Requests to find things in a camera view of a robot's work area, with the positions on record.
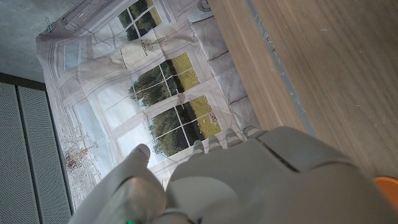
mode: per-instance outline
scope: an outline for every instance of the ceiling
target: ceiling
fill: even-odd
[[[0,72],[44,82],[36,36],[82,0],[0,0]]]

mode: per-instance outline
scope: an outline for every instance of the wood grain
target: wood grain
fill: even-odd
[[[353,158],[371,176],[398,177],[398,3],[252,2],[317,137]],[[235,10],[234,13],[241,11],[240,17],[251,17],[254,21],[242,9],[247,8],[243,6],[245,2],[210,3],[234,62],[263,62],[269,52],[258,52],[251,58],[234,56],[236,52],[252,52],[256,46],[250,41],[244,46],[231,44],[234,41],[229,39],[235,32],[230,27],[235,21],[222,19],[231,13],[226,11]],[[235,26],[241,32],[253,32],[242,23]],[[252,86],[254,92],[262,91],[258,82],[268,82],[266,78],[257,79],[258,74],[242,75],[239,69],[238,72],[245,77],[245,87]],[[270,88],[271,93],[277,91],[274,86]],[[261,113],[261,99],[251,95],[249,98],[257,114]]]
[[[305,131],[271,55],[264,54],[268,48],[256,23],[246,16],[250,15],[246,3],[228,2],[217,1],[211,7],[215,12],[223,11],[215,18],[223,37],[228,37],[224,39],[262,128],[291,126]]]

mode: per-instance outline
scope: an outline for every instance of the chandelier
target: chandelier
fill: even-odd
[[[63,122],[69,129],[69,134],[65,133],[62,125],[58,126],[60,131],[60,144],[66,161],[69,186],[72,193],[73,206],[75,209],[81,204],[85,196],[101,180],[101,172],[95,166],[98,160],[96,156],[91,156],[90,150],[98,148],[98,142],[93,142],[88,147],[81,147],[81,142],[90,135],[80,134],[82,124],[73,127],[69,122]]]

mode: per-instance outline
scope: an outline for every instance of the wooden table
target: wooden table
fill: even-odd
[[[397,1],[209,2],[262,128],[300,129],[398,177]]]

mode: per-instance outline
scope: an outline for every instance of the perforated panel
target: perforated panel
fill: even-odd
[[[0,223],[39,223],[15,86],[0,96]]]
[[[43,223],[67,223],[70,207],[45,92],[18,90]]]

